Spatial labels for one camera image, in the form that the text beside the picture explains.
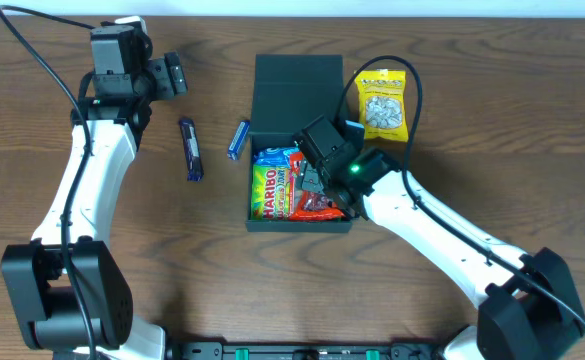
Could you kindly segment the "blue Eclipse mint tin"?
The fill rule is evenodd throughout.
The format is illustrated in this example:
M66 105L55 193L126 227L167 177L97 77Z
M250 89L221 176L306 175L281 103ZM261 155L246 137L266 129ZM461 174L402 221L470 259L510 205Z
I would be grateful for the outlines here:
M249 120L242 120L239 122L235 134L228 146L227 156L231 160L239 160L245 144L248 139L248 133L250 128Z

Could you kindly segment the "blue Oreo cookie pack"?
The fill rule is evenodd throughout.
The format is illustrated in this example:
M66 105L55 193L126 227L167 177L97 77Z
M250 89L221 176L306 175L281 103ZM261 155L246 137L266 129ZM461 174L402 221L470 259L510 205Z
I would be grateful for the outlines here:
M259 151L254 164L271 167L291 167L291 157L299 152L297 147L275 147Z

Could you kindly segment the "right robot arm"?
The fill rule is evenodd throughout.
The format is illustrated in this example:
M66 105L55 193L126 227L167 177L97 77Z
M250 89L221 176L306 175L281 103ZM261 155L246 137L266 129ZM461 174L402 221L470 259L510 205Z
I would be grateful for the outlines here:
M443 271L478 311L438 359L559 359L585 335L571 272L555 252L534 255L473 225L425 190L362 128L319 117L294 142L342 210L404 239Z

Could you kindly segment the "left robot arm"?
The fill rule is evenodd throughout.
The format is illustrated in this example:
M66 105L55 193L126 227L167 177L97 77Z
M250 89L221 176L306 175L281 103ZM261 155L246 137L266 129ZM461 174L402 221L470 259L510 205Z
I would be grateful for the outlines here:
M150 105L185 94L184 73L177 53L152 56L138 16L102 23L90 42L94 68L73 104L61 183L30 242L6 247L1 272L30 349L57 359L177 359L166 331L136 315L110 233Z

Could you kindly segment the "red Hacks candy bag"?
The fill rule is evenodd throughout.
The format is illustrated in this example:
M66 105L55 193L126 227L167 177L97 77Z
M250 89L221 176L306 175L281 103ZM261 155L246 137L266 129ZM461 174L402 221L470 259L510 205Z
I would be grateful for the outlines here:
M333 201L322 191L313 192L303 190L302 184L308 165L300 151L294 152L289 157L293 175L293 205L289 221L297 222L321 222L337 220L343 217L343 213Z

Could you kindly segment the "Haribo worms gummy bag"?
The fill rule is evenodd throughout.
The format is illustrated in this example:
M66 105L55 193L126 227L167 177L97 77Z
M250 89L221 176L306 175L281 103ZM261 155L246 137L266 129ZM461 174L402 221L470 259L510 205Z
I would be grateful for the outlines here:
M287 220L294 212L295 176L283 166L253 166L252 220Z

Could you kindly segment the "dark blue chocolate bar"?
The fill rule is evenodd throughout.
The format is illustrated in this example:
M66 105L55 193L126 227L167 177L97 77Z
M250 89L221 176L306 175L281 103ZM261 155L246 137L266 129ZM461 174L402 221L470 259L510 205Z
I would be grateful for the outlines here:
M181 130L188 169L187 180L200 182L203 179L204 172L194 122L190 118L182 117L178 124Z

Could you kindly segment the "yellow Hacks candy bag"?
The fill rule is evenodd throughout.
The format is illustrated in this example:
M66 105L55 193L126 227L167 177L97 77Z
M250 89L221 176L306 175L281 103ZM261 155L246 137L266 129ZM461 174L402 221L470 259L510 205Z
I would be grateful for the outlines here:
M406 72L364 70L356 76L355 84L358 91L359 123L365 129L364 138L406 142Z

